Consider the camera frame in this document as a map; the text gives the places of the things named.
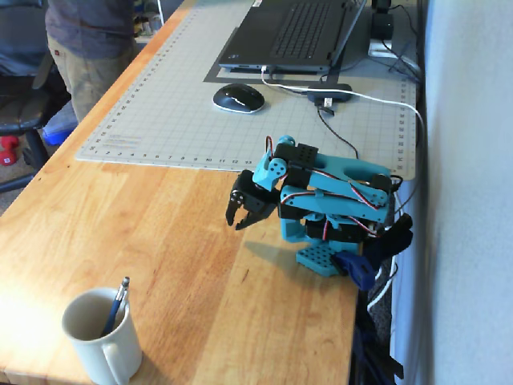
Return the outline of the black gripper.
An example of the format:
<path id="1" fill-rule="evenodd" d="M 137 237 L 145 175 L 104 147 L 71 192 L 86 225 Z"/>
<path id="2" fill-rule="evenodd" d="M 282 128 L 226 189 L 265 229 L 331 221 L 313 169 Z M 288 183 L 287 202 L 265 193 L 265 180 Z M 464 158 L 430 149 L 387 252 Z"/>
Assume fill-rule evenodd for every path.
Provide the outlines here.
<path id="1" fill-rule="evenodd" d="M 276 188 L 268 191 L 256 184 L 252 177 L 252 171 L 242 171 L 236 178 L 228 199 L 225 218 L 229 226 L 233 225 L 235 214 L 240 207 L 247 211 L 246 216 L 236 224 L 236 230 L 248 228 L 267 219 L 279 201 L 279 191 Z"/>

